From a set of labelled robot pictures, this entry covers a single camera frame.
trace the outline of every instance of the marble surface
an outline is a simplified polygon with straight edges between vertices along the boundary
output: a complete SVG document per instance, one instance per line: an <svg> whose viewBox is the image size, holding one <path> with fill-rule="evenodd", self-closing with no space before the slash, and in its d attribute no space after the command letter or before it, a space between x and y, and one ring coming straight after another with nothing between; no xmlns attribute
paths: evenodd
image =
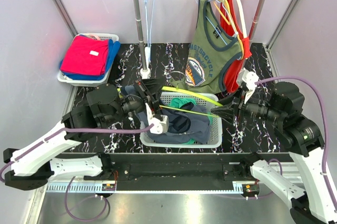
<svg viewBox="0 0 337 224"><path fill-rule="evenodd" d="M171 77L178 78L183 72L187 55L188 44L153 44L152 61L150 64L152 77L165 76L167 80ZM252 56L246 61L245 67L255 71L260 79L272 77L270 64L268 62L262 44L252 44ZM141 68L140 50L138 44L122 44L115 58L108 82L118 87L132 85L140 79ZM254 93L256 98L269 98L273 83L266 83L257 88ZM86 94L93 90L89 87L79 87L77 90L74 107L86 104ZM125 119L120 123L113 124L110 128L131 129L139 128L140 122L135 119ZM69 152L134 152L134 153L221 153L221 152L280 152L283 148L273 134L273 126L264 121L251 118L245 119L241 124L223 124L222 144L216 149L191 149L191 148L158 148L144 146L139 135L122 134L97 134L95 139L85 142Z"/></svg>

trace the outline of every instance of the white plastic basket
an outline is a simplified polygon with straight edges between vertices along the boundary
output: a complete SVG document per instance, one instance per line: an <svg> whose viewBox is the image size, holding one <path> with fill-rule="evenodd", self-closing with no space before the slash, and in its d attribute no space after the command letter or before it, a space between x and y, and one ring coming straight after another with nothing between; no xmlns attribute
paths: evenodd
<svg viewBox="0 0 337 224"><path fill-rule="evenodd" d="M108 40L112 39L114 42L119 40L119 37L114 34L108 34L108 33L89 33L98 36L101 40ZM64 74L59 70L57 74L57 79L60 82L69 83L73 86L88 86L88 87L96 87L101 84L107 83L107 80L110 75L111 68L105 73L104 77L101 80L72 80L72 79L66 79Z"/></svg>
<svg viewBox="0 0 337 224"><path fill-rule="evenodd" d="M214 101L218 101L218 98L214 94L202 94ZM207 112L209 112L212 108L215 107L214 104L191 96L187 94L181 94L181 93L175 93L175 92L162 92L161 95L161 101L167 105L170 104L171 100L173 98L193 98L195 99L196 103L198 105L202 105L206 107ZM144 128L145 125L143 122L141 122L141 128ZM152 146L152 147L165 147L165 148L217 148L221 145L222 142L222 124L221 124L221 118L213 118L213 123L211 124L210 129L210 138L207 141L207 144L158 144L154 140L152 140L147 133L141 133L140 138L141 142L146 146Z"/></svg>

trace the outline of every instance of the metallic floor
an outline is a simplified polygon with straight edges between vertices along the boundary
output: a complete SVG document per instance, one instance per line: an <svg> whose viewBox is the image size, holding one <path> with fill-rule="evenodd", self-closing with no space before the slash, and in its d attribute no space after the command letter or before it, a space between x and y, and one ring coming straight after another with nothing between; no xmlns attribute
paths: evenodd
<svg viewBox="0 0 337 224"><path fill-rule="evenodd" d="M263 188L261 194L267 194ZM87 197L85 194L70 194L68 207ZM227 197L240 198L239 195ZM128 195L115 194L108 198L110 213L91 223L101 224L223 224L258 223L292 224L289 210L276 196L259 200L227 199L218 195ZM38 224L75 224L64 213L64 194L47 193L43 202ZM72 210L79 218L93 218L102 209L103 202L89 199Z"/></svg>

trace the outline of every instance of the metal rod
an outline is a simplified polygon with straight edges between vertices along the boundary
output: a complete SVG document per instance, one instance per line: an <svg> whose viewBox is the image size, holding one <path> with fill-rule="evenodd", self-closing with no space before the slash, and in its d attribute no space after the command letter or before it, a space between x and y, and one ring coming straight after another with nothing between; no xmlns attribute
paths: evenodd
<svg viewBox="0 0 337 224"><path fill-rule="evenodd" d="M249 32L249 40L250 41L252 41L252 39L254 37L255 31L256 31L256 26L257 26L257 23L259 22L259 18L260 18L260 15L261 15L261 11L262 11L262 8L263 8L264 1L265 0L259 0L259 3L257 4L254 20L253 20L253 23L252 23L251 30Z"/></svg>
<svg viewBox="0 0 337 224"><path fill-rule="evenodd" d="M135 7L138 41L139 41L139 49L141 51L142 67L143 67L143 70L147 70L146 57L145 57L145 44L144 44L144 37L143 37L143 28L142 28L142 19L141 19L141 10L139 6L139 0L133 0L133 4Z"/></svg>
<svg viewBox="0 0 337 224"><path fill-rule="evenodd" d="M279 36L281 30L283 29L285 23L288 21L291 13L293 12L293 10L295 9L296 5L298 4L299 0L291 0L286 11L284 12L284 15L282 16L276 30L274 31L270 41L267 44L267 48L271 49L277 39L277 37Z"/></svg>
<svg viewBox="0 0 337 224"><path fill-rule="evenodd" d="M62 0L53 0L59 13L61 14L65 24L67 25L69 31L71 32L71 34L73 36L76 36L78 34L77 29L73 23L73 21L71 20L69 13L67 12Z"/></svg>

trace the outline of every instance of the green tank top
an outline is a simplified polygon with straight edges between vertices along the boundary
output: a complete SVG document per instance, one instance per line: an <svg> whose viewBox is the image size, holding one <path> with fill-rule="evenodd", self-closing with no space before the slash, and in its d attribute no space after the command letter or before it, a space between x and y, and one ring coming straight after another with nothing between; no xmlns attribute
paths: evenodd
<svg viewBox="0 0 337 224"><path fill-rule="evenodd" d="M242 50L238 38L226 34L215 18L211 2L199 0L196 30L190 44L185 77L181 80L170 79L170 83L196 93L220 93L225 91L222 82L226 71L240 58Z"/></svg>

